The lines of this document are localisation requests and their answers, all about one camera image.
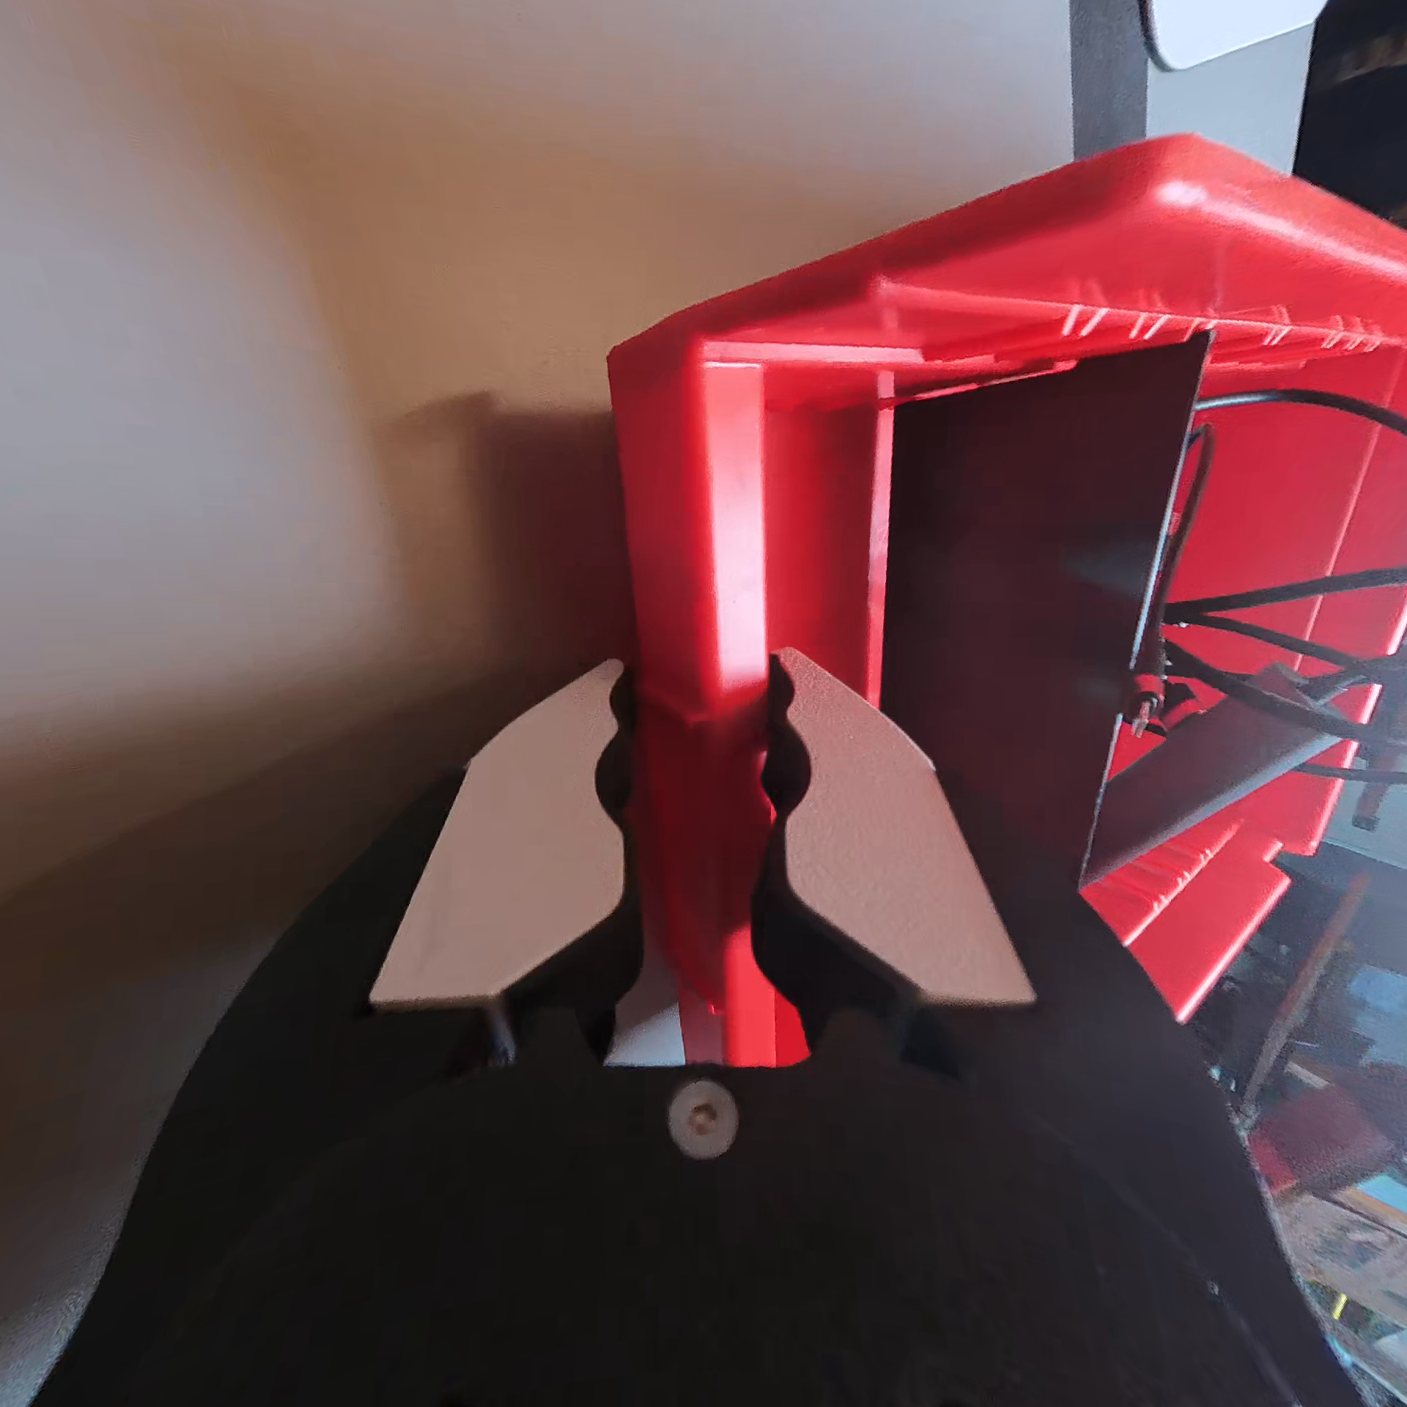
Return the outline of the dark grey post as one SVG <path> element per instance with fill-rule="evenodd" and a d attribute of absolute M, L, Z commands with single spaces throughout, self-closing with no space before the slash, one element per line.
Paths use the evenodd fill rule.
<path fill-rule="evenodd" d="M 1141 2 L 1069 2 L 1076 162 L 1147 140 L 1150 50 Z"/>

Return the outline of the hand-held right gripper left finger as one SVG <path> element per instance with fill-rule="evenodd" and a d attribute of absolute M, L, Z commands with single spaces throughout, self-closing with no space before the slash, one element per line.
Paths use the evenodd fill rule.
<path fill-rule="evenodd" d="M 370 1006 L 612 1022 L 644 965 L 631 792 L 629 679 L 609 659 L 470 761 Z"/>

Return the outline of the red plastic bin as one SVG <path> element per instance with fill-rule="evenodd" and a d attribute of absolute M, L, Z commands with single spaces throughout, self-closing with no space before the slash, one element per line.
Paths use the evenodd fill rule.
<path fill-rule="evenodd" d="M 1090 157 L 679 311 L 607 360 L 638 623 L 647 924 L 684 1051 L 802 1057 L 761 972 L 752 895 L 773 656 L 795 648 L 881 711 L 896 412 L 1213 333 L 1195 401 L 1340 393 L 1405 415 L 1405 229 L 1199 137 Z M 1199 599 L 1405 568 L 1405 436 L 1296 405 L 1195 412 L 1216 458 L 1170 590 L 1166 708 L 1122 717 L 1106 783 L 1271 664 L 1337 663 L 1179 625 Z M 1314 854 L 1340 773 L 1384 748 L 1405 684 L 1405 584 L 1238 609 L 1229 623 L 1375 667 L 1311 763 L 1107 878 L 1104 949 L 1185 1024 Z"/>

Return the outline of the white rounded object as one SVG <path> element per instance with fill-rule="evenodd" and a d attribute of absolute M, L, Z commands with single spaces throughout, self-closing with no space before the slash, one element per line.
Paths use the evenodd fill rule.
<path fill-rule="evenodd" d="M 1314 27 L 1327 2 L 1139 2 L 1150 61 L 1186 72 L 1261 43 Z"/>

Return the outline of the black usb cable red plug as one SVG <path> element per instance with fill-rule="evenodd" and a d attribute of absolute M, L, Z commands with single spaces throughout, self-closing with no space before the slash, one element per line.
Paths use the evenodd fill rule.
<path fill-rule="evenodd" d="M 1226 396 L 1213 396 L 1194 404 L 1195 414 L 1249 409 L 1255 407 L 1296 407 L 1333 414 L 1343 414 L 1365 421 L 1381 431 L 1406 436 L 1406 420 L 1402 412 L 1378 404 L 1331 392 L 1317 390 L 1252 390 Z M 1186 489 L 1182 515 L 1169 521 L 1163 540 L 1154 556 L 1148 603 L 1144 609 L 1135 659 L 1134 681 L 1129 701 L 1123 713 L 1125 723 L 1135 736 L 1144 735 L 1166 708 L 1167 679 L 1170 675 L 1169 654 L 1164 641 L 1164 628 L 1170 613 L 1170 593 L 1182 566 L 1195 519 L 1205 497 L 1205 490 L 1217 458 L 1217 433 L 1210 424 L 1192 427 L 1178 455 L 1173 480 L 1173 509 L 1180 506 L 1180 493 Z M 1318 578 L 1301 579 L 1293 584 L 1232 593 L 1220 597 L 1199 599 L 1186 607 L 1178 607 L 1175 615 L 1179 625 L 1191 625 L 1194 619 L 1213 620 L 1213 626 L 1274 645 L 1298 656 L 1337 663 L 1346 673 L 1345 688 L 1352 688 L 1374 678 L 1375 667 L 1355 656 L 1334 654 L 1328 647 L 1309 641 L 1277 635 L 1249 625 L 1229 622 L 1227 613 L 1254 610 L 1258 607 L 1292 604 L 1312 597 L 1340 596 L 1367 590 L 1387 590 L 1405 585 L 1405 568 L 1372 569 L 1362 572 L 1330 574 Z"/>

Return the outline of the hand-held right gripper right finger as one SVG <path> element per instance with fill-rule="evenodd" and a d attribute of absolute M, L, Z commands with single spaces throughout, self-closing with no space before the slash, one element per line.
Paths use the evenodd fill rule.
<path fill-rule="evenodd" d="M 805 1029 L 1037 1003 L 933 761 L 794 647 L 770 662 L 761 786 L 752 953 Z"/>

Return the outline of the grey usb hub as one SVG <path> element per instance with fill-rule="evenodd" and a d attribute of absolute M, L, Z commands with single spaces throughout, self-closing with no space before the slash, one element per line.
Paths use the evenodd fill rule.
<path fill-rule="evenodd" d="M 1364 679 L 1306 678 L 1271 664 L 1179 727 L 1104 785 L 1081 887 L 1311 764 L 1340 741 L 1331 701 Z"/>

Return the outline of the black divider sheet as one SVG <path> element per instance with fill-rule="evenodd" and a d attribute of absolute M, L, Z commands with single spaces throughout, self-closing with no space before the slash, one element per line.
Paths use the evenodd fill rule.
<path fill-rule="evenodd" d="M 1216 343 L 895 414 L 881 711 L 1082 884 Z"/>

